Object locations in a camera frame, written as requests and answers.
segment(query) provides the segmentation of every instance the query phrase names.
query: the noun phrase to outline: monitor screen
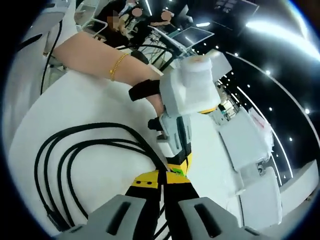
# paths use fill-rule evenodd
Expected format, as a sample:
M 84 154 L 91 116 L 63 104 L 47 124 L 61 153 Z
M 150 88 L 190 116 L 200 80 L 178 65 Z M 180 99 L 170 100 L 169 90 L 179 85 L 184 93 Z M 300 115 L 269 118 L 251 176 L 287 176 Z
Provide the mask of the monitor screen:
M 186 30 L 174 36 L 172 39 L 189 49 L 197 43 L 213 35 L 214 34 L 212 32 L 202 30 L 196 27 L 189 27 Z

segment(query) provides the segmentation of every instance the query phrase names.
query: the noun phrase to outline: black wrist strap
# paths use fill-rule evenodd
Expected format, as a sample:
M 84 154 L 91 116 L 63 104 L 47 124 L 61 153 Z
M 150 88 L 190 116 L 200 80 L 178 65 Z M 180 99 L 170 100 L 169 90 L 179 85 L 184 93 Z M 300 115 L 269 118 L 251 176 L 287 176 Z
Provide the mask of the black wrist strap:
M 129 90 L 129 96 L 133 102 L 156 94 L 160 94 L 160 80 L 152 81 L 148 79 Z

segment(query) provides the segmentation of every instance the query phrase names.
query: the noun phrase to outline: white table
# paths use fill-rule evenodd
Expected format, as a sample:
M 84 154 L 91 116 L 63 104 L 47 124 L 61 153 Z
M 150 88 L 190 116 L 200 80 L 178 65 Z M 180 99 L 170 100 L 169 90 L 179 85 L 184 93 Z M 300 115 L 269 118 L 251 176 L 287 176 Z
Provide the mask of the white table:
M 147 128 L 156 117 L 153 106 L 145 99 L 131 102 L 126 84 L 97 79 L 69 71 L 55 82 L 32 106 L 13 139 L 8 166 L 14 183 L 39 224 L 50 235 L 58 231 L 47 218 L 34 181 L 34 163 L 43 142 L 61 130 L 97 122 L 125 124 L 139 132 L 161 156 L 156 143 L 157 133 Z M 224 150 L 213 121 L 206 115 L 191 118 L 193 161 L 188 174 L 201 197 L 207 196 L 226 207 L 241 219 L 239 202 L 230 200 L 236 191 L 232 166 Z M 77 133 L 62 140 L 53 150 L 49 162 L 49 182 L 53 198 L 62 211 L 57 186 L 57 165 L 62 154 L 72 145 L 93 139 L 120 138 L 133 140 L 121 129 L 96 129 Z M 45 199 L 42 156 L 39 164 L 40 187 Z M 135 177 L 154 170 L 145 156 L 111 146 L 91 146 L 77 156 L 72 166 L 74 190 L 88 213 L 93 212 L 117 194 L 124 194 Z M 75 224 L 86 219 L 77 209 L 70 195 L 65 167 L 62 174 L 65 199 Z

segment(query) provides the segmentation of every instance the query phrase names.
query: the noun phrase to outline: gold bracelet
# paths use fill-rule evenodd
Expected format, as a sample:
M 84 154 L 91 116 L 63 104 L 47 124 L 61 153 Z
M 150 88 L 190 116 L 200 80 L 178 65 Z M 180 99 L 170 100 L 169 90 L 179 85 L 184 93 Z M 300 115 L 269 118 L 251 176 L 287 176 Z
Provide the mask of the gold bracelet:
M 118 60 L 118 62 L 115 64 L 113 70 L 110 70 L 110 74 L 111 74 L 111 81 L 114 81 L 115 80 L 115 73 L 116 73 L 116 70 L 119 66 L 119 64 L 122 62 L 122 60 L 125 58 L 125 56 L 129 55 L 129 53 L 125 53 L 123 54 L 120 59 Z

